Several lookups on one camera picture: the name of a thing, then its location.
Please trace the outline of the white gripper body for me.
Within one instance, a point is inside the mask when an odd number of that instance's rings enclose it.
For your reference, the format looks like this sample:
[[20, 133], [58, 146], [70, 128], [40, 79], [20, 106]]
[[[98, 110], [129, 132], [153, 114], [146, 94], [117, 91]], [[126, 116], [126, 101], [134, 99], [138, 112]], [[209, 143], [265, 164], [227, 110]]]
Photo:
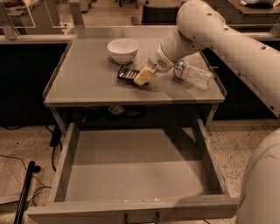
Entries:
[[151, 50], [148, 62], [159, 72], [167, 72], [175, 64], [175, 56], [172, 46], [161, 40]]

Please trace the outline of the yellow taped gripper finger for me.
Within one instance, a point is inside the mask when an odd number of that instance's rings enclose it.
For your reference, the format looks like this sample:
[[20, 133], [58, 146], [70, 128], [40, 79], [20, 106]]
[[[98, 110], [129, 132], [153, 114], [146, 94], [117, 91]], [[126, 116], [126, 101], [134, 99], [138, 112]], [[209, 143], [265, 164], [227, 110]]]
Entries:
[[156, 77], [157, 69], [152, 66], [143, 67], [139, 74], [134, 78], [134, 82], [138, 86], [142, 86]]

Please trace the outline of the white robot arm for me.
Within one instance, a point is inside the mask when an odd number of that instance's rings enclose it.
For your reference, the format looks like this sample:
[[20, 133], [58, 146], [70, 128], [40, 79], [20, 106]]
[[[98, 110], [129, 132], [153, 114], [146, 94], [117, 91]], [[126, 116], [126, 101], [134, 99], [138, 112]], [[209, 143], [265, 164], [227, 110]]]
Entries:
[[[204, 47], [227, 59], [265, 102], [279, 110], [280, 52], [230, 28], [202, 0], [187, 0], [179, 8], [177, 27], [156, 44], [135, 83], [142, 86]], [[248, 161], [236, 224], [280, 224], [280, 129], [266, 136]]]

